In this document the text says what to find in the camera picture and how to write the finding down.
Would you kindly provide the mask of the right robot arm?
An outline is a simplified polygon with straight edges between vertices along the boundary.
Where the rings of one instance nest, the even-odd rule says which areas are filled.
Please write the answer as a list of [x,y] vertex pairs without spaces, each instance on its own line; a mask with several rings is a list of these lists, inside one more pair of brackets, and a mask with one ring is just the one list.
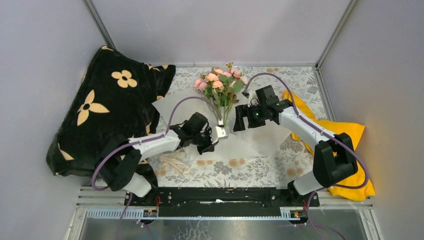
[[358,172],[348,134],[336,134],[312,121],[297,109],[294,100],[279,100],[270,85],[243,95],[248,103],[236,106],[233,131],[259,128],[272,121],[292,131],[313,150],[312,170],[287,186],[286,198],[291,205],[299,206],[307,194],[332,187]]

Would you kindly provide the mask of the pink fake flower bouquet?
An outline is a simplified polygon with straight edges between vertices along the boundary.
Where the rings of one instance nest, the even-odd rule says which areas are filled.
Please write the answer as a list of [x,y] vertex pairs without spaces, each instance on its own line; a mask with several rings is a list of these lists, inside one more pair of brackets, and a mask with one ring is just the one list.
[[244,73],[233,62],[224,67],[214,67],[208,73],[200,74],[194,81],[193,88],[202,93],[216,107],[224,125],[227,125],[230,112],[237,103],[239,93],[248,83]]

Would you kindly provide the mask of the white wrapping paper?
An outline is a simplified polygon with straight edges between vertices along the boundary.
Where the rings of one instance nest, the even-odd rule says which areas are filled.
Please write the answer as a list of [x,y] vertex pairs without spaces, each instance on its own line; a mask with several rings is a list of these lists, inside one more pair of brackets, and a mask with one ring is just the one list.
[[[205,101],[198,97],[186,99],[185,95],[167,96],[152,104],[166,123],[179,124],[188,120],[194,113],[204,115],[210,127],[218,125],[214,110]],[[184,147],[189,160],[200,161],[229,161],[231,159],[250,159],[256,157],[271,157],[279,151],[282,143],[291,135],[291,131],[285,127],[267,122],[265,126],[258,128],[246,128],[243,131],[234,132],[234,117],[231,117],[225,125],[227,137],[218,140],[213,152],[200,154],[195,145]]]

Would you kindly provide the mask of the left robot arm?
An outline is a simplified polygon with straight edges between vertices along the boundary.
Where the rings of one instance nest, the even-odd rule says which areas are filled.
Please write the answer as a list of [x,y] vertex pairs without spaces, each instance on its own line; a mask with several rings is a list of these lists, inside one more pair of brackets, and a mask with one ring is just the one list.
[[111,191],[125,190],[135,195],[142,205],[148,206],[155,200],[154,185],[137,173],[141,160],[190,145],[196,146],[202,155],[213,152],[219,140],[226,137],[228,131],[221,120],[219,125],[211,127],[208,119],[199,112],[183,123],[150,136],[125,138],[118,135],[99,154],[92,180],[101,178]]

